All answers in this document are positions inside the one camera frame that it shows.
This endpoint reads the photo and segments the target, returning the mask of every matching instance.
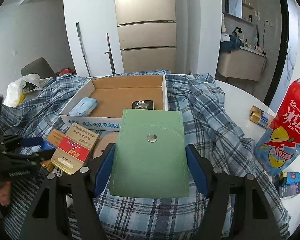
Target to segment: person's hand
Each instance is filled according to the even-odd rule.
[[[0,188],[0,204],[3,206],[10,204],[10,188],[11,181],[5,181],[2,183],[2,188]]]

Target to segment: refrigerator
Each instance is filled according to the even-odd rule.
[[[175,0],[115,0],[125,73],[176,71]]]

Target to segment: green pouch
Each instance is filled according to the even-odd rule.
[[[139,198],[189,196],[181,112],[124,109],[110,194]]]

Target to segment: black door frame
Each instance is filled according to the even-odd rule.
[[[289,9],[288,9],[287,0],[280,0],[280,4],[281,4],[281,12],[282,12],[281,44],[280,44],[279,55],[277,58],[277,66],[275,67],[275,71],[272,77],[272,81],[268,93],[265,96],[265,99],[263,101],[263,103],[267,106],[270,105],[274,97],[275,91],[277,90],[277,86],[279,85],[283,68],[285,65],[286,54],[287,54],[288,44],[289,44]]]

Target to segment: plaid cloth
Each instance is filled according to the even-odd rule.
[[[253,155],[254,141],[246,138],[224,110],[224,92],[209,75],[170,75],[167,71],[137,74],[166,75],[168,107],[182,111],[186,144],[193,143],[201,156],[226,173],[244,176],[252,173],[268,199],[283,239],[290,235],[290,217],[262,167]],[[25,137],[46,138],[52,129],[66,132],[68,128],[59,117],[66,102],[85,84],[87,78],[75,75],[58,77],[37,98],[15,108],[3,107],[0,133],[19,133]],[[97,131],[100,136],[108,133]],[[24,149],[31,154],[37,148]],[[26,212],[47,173],[41,170],[37,178],[19,180],[12,184],[9,215],[4,226],[12,239],[18,239]],[[190,177],[188,198],[140,199],[109,195],[109,185],[94,199],[99,218],[111,239],[193,239],[209,202]],[[229,234],[234,198],[229,198],[223,236]],[[69,217],[75,239],[80,233],[74,217]]]

